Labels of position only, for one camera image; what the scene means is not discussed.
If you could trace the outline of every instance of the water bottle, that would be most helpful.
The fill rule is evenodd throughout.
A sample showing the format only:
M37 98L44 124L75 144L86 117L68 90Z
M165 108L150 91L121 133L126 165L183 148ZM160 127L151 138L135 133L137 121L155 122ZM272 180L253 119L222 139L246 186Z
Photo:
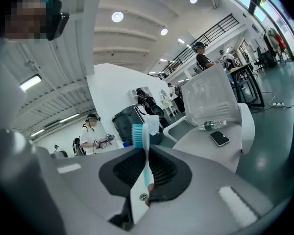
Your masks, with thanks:
M214 129L220 129L222 127L226 126L226 120L224 121L206 121L202 125L200 125L198 128L199 130L214 130Z

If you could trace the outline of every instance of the white chair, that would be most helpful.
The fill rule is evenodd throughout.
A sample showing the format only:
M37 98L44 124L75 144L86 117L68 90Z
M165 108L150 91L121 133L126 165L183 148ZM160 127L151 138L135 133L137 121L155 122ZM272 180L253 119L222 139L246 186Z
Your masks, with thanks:
M255 125L246 104L237 103L221 64L215 64L193 77L182 87L186 115L164 129L166 137L176 143L173 149L214 160L233 172L241 153L248 153L255 137ZM194 129L179 141L169 130L186 120ZM218 147L209 135L215 130L199 130L206 121L227 121L220 131L230 143Z

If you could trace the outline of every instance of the railing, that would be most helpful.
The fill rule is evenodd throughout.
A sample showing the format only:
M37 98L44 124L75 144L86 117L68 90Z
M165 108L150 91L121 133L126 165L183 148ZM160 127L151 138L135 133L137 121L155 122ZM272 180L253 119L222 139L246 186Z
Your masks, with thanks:
M176 58L172 60L158 75L160 79L167 78L171 73L173 73L178 67L184 64L187 60L193 57L196 52L193 47L196 42L202 42L205 45L209 45L219 36L238 25L239 22L233 17L232 14L223 18L220 22L214 25L212 28L207 30L204 34L198 37L195 41L193 41L189 47L185 48Z

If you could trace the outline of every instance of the smartphone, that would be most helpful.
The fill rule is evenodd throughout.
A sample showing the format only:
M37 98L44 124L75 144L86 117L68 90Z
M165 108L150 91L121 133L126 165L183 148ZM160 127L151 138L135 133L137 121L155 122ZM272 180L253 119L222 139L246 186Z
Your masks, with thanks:
M215 131L210 134L210 137L212 140L217 144L217 146L221 147L226 145L230 142L230 139L228 139L223 133L220 131Z

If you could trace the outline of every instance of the chair armrest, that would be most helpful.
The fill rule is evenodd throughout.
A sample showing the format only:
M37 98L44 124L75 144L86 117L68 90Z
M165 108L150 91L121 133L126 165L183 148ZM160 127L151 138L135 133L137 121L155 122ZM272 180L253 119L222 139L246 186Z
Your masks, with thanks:
M255 123L247 104L239 103L242 119L242 152L248 153L255 139Z
M176 121L173 124L170 124L168 127L164 128L163 134L166 137L168 137L169 139L171 139L173 142L177 143L177 140L169 134L169 130L171 130L173 127L177 126L180 122L182 122L184 120L186 120L186 116L181 117L178 121Z

